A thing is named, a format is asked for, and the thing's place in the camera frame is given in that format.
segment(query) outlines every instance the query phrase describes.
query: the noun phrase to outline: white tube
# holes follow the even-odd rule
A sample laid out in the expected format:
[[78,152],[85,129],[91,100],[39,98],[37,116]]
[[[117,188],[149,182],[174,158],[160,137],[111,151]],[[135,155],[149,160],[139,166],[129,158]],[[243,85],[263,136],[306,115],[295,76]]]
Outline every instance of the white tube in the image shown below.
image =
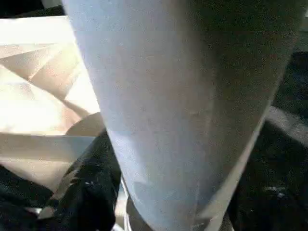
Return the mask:
[[[64,0],[128,191],[154,231],[218,230],[305,10],[303,0],[192,2]],[[277,17],[286,9],[292,20]]]

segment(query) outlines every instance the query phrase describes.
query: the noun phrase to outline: white cylinder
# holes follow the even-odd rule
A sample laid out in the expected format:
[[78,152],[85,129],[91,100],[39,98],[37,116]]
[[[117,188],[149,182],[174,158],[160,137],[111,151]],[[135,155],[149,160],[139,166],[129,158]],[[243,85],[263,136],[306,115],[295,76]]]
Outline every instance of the white cylinder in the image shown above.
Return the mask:
[[[64,0],[128,191],[154,231],[218,230],[305,10],[303,0],[187,2]],[[277,17],[286,9],[292,20]]]

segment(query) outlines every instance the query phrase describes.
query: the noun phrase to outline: black fabric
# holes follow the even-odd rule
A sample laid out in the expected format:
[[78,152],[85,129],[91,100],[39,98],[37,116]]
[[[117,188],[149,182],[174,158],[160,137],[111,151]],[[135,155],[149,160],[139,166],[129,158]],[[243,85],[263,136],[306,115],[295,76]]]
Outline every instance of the black fabric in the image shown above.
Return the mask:
[[44,186],[22,179],[0,166],[0,198],[14,205],[42,208],[52,194]]
[[62,6],[55,6],[47,9],[22,13],[12,18],[47,17],[47,16],[63,16],[63,15],[65,15],[64,8]]
[[234,230],[308,230],[307,177],[307,148],[265,123],[229,206]]
[[9,18],[39,9],[44,9],[41,0],[3,0],[1,1],[0,18]]
[[37,216],[0,198],[0,231],[33,231]]
[[110,231],[120,184],[120,169],[106,132],[68,169],[43,208],[38,230]]

